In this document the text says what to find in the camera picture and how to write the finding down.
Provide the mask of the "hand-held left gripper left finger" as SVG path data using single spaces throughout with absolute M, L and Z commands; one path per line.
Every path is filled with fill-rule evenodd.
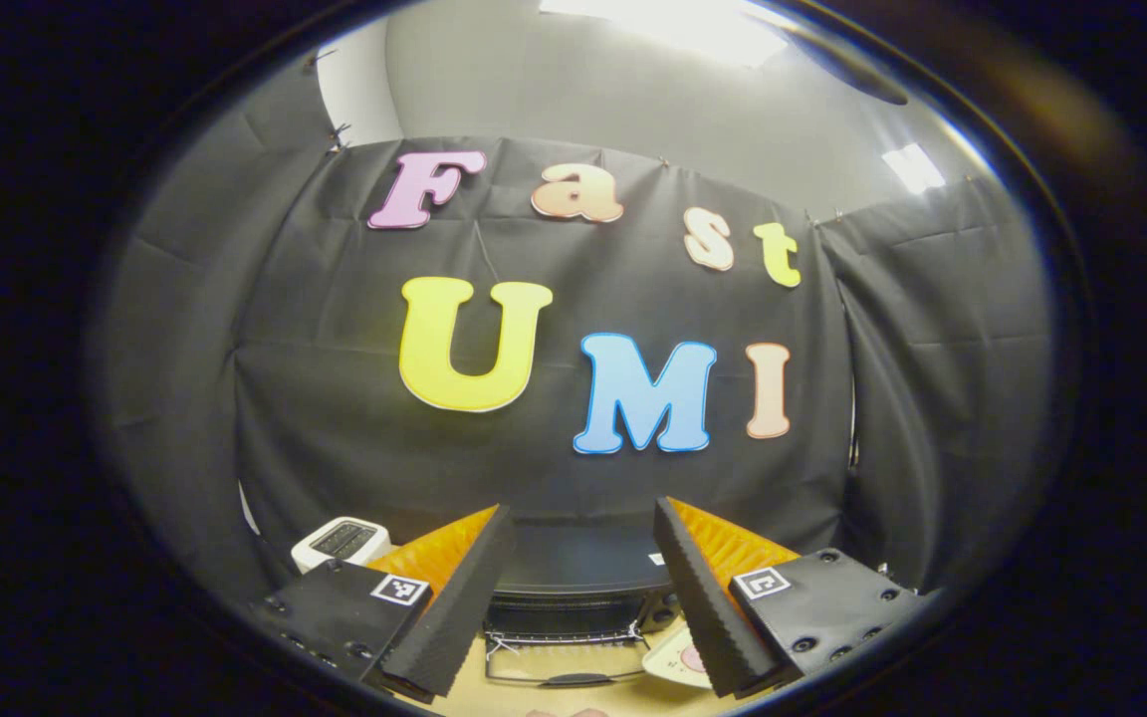
M 328 558 L 256 600 L 252 621 L 340 681 L 446 697 L 515 545 L 493 505 L 365 566 Z

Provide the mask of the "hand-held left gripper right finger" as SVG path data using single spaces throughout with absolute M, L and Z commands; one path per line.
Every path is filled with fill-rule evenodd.
M 670 496 L 656 500 L 651 537 L 720 697 L 864 656 L 923 608 L 842 550 L 799 554 Z

